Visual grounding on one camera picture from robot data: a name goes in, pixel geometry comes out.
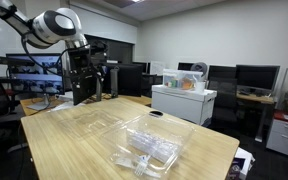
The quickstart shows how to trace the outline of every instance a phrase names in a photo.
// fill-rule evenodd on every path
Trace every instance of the transparent plastic bin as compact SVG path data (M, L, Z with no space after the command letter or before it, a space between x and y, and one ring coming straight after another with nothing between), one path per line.
M122 120L109 115L106 111L96 110L81 114L73 119L60 121L59 125L71 138L82 140L83 138L94 134L100 135L122 122Z
M170 88L193 90L196 82L201 81L202 74L196 71L164 69L163 84Z
M193 132L184 123L146 114L115 126L102 137L110 161L134 178L165 179Z

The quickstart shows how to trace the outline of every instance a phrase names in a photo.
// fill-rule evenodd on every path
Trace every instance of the floor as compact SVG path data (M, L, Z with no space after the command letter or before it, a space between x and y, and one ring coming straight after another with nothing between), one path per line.
M16 108L17 114L12 118L20 119L24 116L21 106ZM269 127L264 127L264 134L267 134ZM9 136L25 142L23 131L11 133ZM249 180L288 180L288 156L266 149L266 136L264 142L254 140L255 133L252 131L232 131L222 129L220 132L240 140L240 147L253 154L256 159L247 179ZM38 179L34 164L31 162L29 148L23 148L12 153L5 153L6 147L13 143L0 138L0 180L12 179Z

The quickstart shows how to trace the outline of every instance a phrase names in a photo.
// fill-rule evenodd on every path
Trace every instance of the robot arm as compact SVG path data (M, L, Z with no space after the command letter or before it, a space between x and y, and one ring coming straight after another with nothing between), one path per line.
M26 36L27 42L35 48L46 49L60 40L64 40L68 48L87 45L78 16L68 8L45 11L28 19L9 0L0 0L0 17L21 36L31 31Z

